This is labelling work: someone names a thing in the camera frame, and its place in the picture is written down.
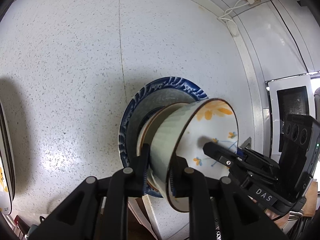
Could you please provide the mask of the person's right hand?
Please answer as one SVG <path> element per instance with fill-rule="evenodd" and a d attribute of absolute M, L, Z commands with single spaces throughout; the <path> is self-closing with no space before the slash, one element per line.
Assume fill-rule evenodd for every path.
<path fill-rule="evenodd" d="M 259 208 L 261 208 L 264 213 L 278 226 L 278 228 L 280 228 L 281 230 L 283 230 L 284 226 L 287 224 L 288 220 L 289 220 L 289 216 L 290 214 L 287 213 L 286 215 L 278 215 L 276 213 L 274 213 L 273 211 L 263 207 L 262 205 L 260 205 L 255 199 L 253 199 L 252 197 L 250 197 L 251 200 L 258 205 Z"/>

